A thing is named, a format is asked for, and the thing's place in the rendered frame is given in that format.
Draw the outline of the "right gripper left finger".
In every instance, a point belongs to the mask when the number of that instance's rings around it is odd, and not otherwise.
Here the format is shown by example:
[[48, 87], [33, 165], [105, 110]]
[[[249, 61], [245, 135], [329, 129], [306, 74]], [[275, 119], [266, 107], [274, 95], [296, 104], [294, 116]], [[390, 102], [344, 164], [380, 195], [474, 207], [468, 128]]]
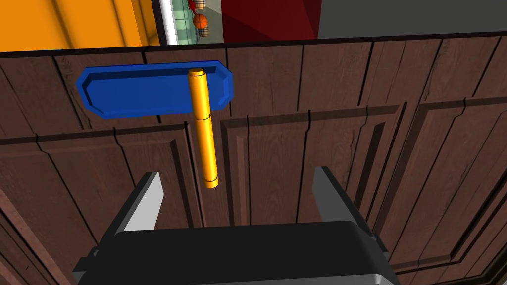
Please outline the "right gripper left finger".
[[104, 238], [120, 232], [153, 230], [164, 191], [158, 172], [146, 172], [107, 228]]

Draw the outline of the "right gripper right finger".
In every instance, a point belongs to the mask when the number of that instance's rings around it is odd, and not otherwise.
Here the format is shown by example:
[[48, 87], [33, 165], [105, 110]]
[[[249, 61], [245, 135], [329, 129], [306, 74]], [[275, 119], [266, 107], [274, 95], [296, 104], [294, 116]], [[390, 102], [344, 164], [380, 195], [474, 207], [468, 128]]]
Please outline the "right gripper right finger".
[[328, 167], [316, 167], [312, 191], [323, 222], [350, 221], [374, 240], [380, 239], [369, 228], [359, 210]]

